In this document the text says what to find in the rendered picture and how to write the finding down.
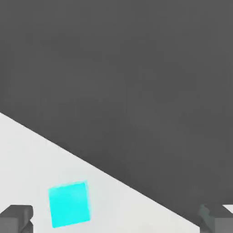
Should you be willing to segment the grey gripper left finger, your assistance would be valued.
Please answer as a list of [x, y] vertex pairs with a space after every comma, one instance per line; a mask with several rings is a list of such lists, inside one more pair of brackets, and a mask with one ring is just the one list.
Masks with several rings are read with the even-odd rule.
[[33, 233], [33, 207], [10, 205], [0, 213], [0, 233]]

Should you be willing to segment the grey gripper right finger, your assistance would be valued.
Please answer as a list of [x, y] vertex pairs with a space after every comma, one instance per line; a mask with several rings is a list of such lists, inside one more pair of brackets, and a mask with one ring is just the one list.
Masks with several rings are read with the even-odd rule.
[[233, 213], [223, 205], [200, 205], [202, 221], [199, 233], [233, 233]]

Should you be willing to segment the small cyan cube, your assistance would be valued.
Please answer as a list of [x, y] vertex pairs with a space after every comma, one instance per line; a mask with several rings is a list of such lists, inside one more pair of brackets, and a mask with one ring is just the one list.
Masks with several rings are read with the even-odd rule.
[[87, 181], [51, 187], [48, 197], [53, 228], [90, 221], [91, 205]]

